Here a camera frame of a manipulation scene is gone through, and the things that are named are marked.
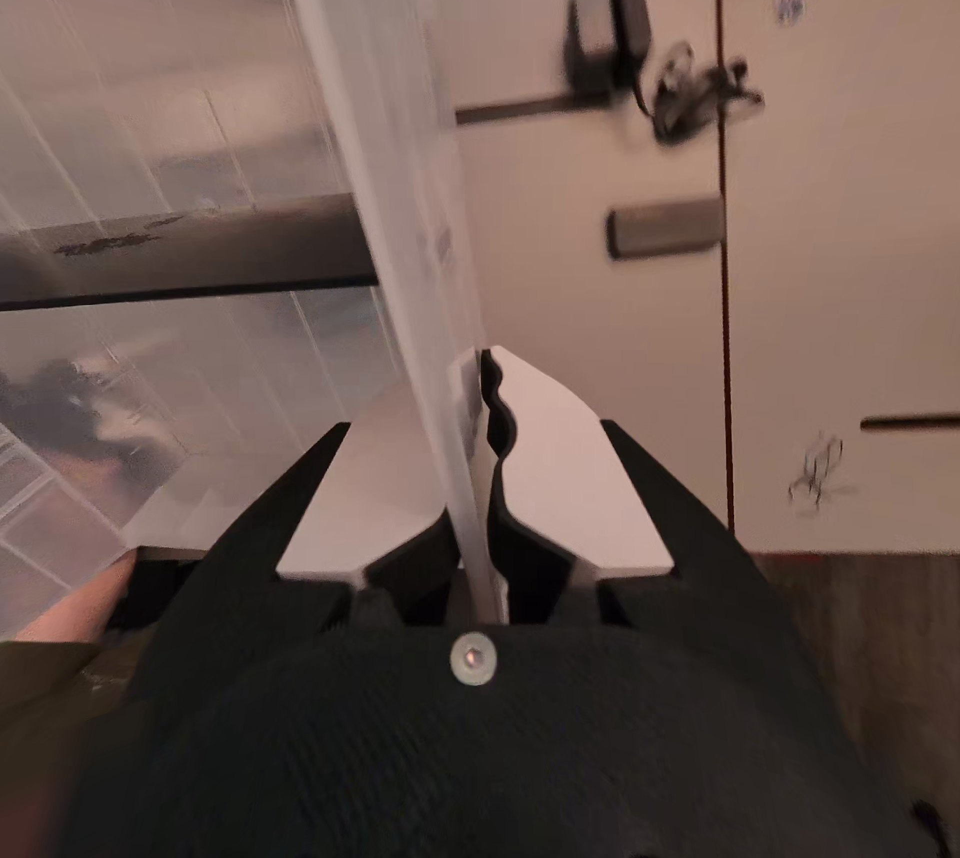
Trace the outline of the grey rectangular block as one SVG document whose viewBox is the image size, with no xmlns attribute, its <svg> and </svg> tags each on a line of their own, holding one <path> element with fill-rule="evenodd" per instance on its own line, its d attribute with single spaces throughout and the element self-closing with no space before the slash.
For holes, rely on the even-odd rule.
<svg viewBox="0 0 960 858">
<path fill-rule="evenodd" d="M 709 252 L 726 238 L 724 199 L 617 206 L 606 215 L 605 237 L 614 261 Z"/>
</svg>

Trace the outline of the clear plastic storage bin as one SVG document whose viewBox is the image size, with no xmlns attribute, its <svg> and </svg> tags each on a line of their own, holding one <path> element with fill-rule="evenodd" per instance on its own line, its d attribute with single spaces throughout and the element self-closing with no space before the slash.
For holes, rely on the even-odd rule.
<svg viewBox="0 0 960 858">
<path fill-rule="evenodd" d="M 485 344 L 440 0 L 2 0 L 2 233 L 350 194 L 376 286 L 2 311 L 2 637 L 198 554 L 409 382 L 474 607 Z"/>
</svg>

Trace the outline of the person's left forearm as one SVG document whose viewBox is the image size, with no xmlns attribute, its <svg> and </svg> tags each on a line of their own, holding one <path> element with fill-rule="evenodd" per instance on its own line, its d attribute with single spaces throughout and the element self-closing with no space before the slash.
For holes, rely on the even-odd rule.
<svg viewBox="0 0 960 858">
<path fill-rule="evenodd" d="M 75 683 L 96 659 L 137 563 L 129 551 L 1 644 L 2 729 Z"/>
</svg>

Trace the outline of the black flat board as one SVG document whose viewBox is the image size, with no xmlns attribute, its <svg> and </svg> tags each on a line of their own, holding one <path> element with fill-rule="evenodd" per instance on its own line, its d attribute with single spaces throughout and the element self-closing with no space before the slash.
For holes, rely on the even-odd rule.
<svg viewBox="0 0 960 858">
<path fill-rule="evenodd" d="M 3 312 L 377 286 L 349 193 L 2 233 Z"/>
</svg>

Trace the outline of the black power adapter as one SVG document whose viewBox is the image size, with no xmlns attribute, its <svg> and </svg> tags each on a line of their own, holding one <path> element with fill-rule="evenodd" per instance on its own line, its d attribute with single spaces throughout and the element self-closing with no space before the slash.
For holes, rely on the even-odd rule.
<svg viewBox="0 0 960 858">
<path fill-rule="evenodd" d="M 646 0 L 567 0 L 563 71 L 580 98 L 632 91 L 642 106 L 642 70 L 652 42 Z"/>
</svg>

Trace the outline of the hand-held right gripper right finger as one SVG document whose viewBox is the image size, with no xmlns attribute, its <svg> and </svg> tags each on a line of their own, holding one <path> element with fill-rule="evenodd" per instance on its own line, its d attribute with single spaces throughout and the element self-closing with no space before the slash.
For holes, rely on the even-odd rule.
<svg viewBox="0 0 960 858">
<path fill-rule="evenodd" d="M 481 355 L 486 515 L 510 624 L 545 624 L 569 589 L 668 575 L 675 561 L 607 434 L 578 395 L 503 346 Z"/>
</svg>

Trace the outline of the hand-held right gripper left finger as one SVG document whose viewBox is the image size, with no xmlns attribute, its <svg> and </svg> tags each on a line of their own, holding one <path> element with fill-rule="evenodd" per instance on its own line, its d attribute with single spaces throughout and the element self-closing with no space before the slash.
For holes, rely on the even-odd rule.
<svg viewBox="0 0 960 858">
<path fill-rule="evenodd" d="M 283 552 L 294 581 L 382 590 L 411 625 L 441 625 L 461 552 L 409 382 L 349 424 Z"/>
</svg>

